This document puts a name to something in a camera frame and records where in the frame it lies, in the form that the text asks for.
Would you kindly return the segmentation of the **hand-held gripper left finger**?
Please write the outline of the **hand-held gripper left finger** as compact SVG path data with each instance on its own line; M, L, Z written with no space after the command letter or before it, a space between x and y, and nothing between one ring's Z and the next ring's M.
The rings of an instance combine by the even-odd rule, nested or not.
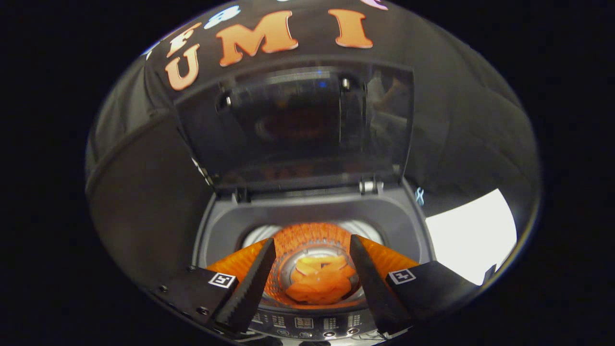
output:
M275 241L267 238L224 258L224 269L191 266L153 287L152 295L208 332L237 337L257 312L275 259Z

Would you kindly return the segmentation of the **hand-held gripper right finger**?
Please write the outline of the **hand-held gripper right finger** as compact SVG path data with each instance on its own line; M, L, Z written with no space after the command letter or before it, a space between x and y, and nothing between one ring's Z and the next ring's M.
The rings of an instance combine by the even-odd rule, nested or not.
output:
M419 264L359 235L351 235L349 254L381 334L432 324L467 305L480 291L478 284L439 261Z

